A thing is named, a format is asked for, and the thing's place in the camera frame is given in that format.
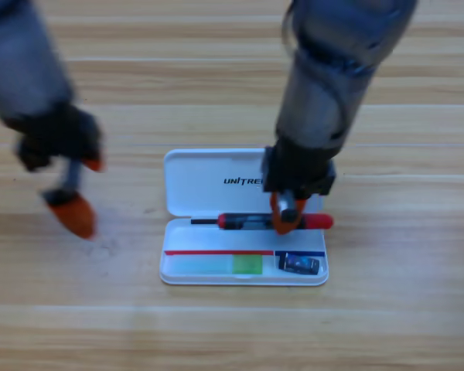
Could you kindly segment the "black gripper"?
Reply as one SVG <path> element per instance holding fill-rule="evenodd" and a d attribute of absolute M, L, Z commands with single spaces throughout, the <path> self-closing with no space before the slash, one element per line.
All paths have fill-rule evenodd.
<path fill-rule="evenodd" d="M 8 119 L 5 125 L 20 134 L 16 155 L 27 172 L 51 165 L 52 158 L 80 162 L 93 172 L 103 172 L 102 133 L 93 115 L 72 104 L 56 104 L 46 113 Z M 52 189 L 43 200 L 60 224 L 75 236 L 92 239 L 97 217 L 77 191 Z"/>
<path fill-rule="evenodd" d="M 311 196 L 329 194 L 336 178 L 336 154 L 336 149 L 304 148 L 284 137 L 264 149 L 263 191 L 271 195 L 272 225 L 279 235 L 305 225 Z"/>

